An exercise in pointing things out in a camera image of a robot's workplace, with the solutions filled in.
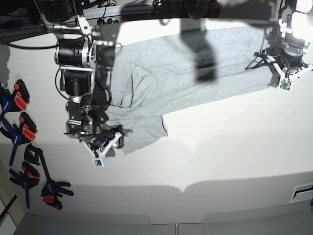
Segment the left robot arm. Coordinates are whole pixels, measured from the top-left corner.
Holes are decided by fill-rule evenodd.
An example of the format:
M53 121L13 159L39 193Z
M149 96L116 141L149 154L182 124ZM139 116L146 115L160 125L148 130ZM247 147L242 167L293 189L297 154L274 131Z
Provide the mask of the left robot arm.
M311 43L313 29L308 13L313 9L311 0L283 0L278 11L277 30L268 56L276 61L276 69L288 79L310 66L302 62Z

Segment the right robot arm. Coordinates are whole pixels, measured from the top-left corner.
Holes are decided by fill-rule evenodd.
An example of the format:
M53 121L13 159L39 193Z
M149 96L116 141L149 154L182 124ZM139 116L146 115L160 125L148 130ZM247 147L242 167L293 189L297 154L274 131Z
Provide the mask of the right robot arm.
M103 64L99 52L109 43L84 17L83 1L37 0L35 4L47 30L57 38L56 82L60 92L67 94L66 135L78 139L94 161L102 160L112 148L123 146L124 136L121 125L106 124L112 66Z

